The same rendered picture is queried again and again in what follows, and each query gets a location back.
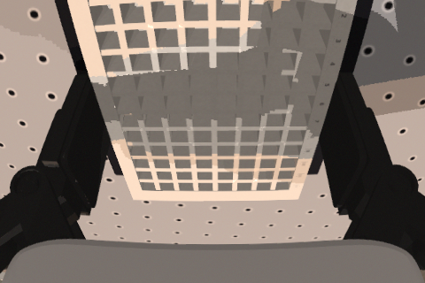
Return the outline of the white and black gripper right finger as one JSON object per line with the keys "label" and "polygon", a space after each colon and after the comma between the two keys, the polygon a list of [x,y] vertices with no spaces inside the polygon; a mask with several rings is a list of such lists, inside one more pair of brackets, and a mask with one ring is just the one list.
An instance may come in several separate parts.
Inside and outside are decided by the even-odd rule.
{"label": "white and black gripper right finger", "polygon": [[352,73],[338,74],[319,141],[333,206],[352,221],[343,240],[395,245],[425,270],[425,195],[411,170],[392,164]]}

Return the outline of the black flat square tray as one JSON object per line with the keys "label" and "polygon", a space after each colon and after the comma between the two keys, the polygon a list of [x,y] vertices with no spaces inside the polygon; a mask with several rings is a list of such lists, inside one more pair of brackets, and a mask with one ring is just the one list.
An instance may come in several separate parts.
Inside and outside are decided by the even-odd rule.
{"label": "black flat square tray", "polygon": [[[354,71],[360,47],[366,32],[367,23],[369,15],[371,12],[372,4],[374,0],[358,0],[356,5],[356,10],[354,12],[351,31],[349,33],[349,38],[344,52],[344,58],[341,64],[340,71],[341,73],[352,73]],[[61,25],[64,30],[66,37],[66,42],[70,50],[73,64],[77,74],[88,73],[83,55],[81,53],[81,47],[77,38],[77,34],[74,28],[72,15],[69,9],[67,0],[55,0],[58,16],[61,21]],[[111,163],[112,169],[115,175],[123,175],[123,172],[120,168],[120,163],[114,152],[112,143],[107,153],[109,161]],[[321,145],[318,141],[316,150],[313,155],[313,160],[311,162],[309,171],[307,175],[318,174],[321,164],[323,161]]]}

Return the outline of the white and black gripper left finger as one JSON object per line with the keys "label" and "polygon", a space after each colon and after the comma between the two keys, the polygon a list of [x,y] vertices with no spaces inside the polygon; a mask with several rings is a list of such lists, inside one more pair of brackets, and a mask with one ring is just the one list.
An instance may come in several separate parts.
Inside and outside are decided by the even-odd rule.
{"label": "white and black gripper left finger", "polygon": [[89,74],[76,74],[36,166],[20,169],[0,200],[0,273],[30,245],[86,239],[77,220],[96,207],[110,142]]}

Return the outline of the white perforated base plate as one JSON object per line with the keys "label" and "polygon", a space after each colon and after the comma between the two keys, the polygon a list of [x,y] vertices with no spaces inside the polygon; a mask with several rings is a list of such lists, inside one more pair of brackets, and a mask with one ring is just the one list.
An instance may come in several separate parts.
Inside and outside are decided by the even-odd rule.
{"label": "white perforated base plate", "polygon": [[[425,0],[374,0],[353,71],[392,164],[425,195]],[[77,74],[55,0],[0,0],[0,199],[36,165]],[[293,200],[134,200],[106,157],[97,204],[77,220],[86,240],[256,244],[342,240],[324,161]]]}

